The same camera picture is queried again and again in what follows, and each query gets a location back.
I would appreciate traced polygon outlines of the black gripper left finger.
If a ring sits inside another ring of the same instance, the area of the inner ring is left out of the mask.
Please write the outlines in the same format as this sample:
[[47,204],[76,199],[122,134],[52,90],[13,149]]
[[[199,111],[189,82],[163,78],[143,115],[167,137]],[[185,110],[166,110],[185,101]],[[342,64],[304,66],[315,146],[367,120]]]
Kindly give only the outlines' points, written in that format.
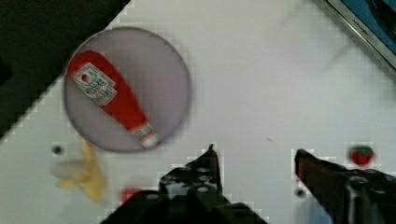
[[160,178],[156,190],[139,190],[101,224],[268,224],[244,203],[222,193],[214,146]]

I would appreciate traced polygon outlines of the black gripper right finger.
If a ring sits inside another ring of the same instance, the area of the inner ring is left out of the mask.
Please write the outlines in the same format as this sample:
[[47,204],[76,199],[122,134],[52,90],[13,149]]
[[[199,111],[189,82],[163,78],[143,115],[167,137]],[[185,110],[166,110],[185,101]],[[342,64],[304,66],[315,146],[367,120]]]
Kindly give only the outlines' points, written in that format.
[[347,169],[304,149],[295,174],[332,219],[332,224],[396,224],[396,180],[375,169]]

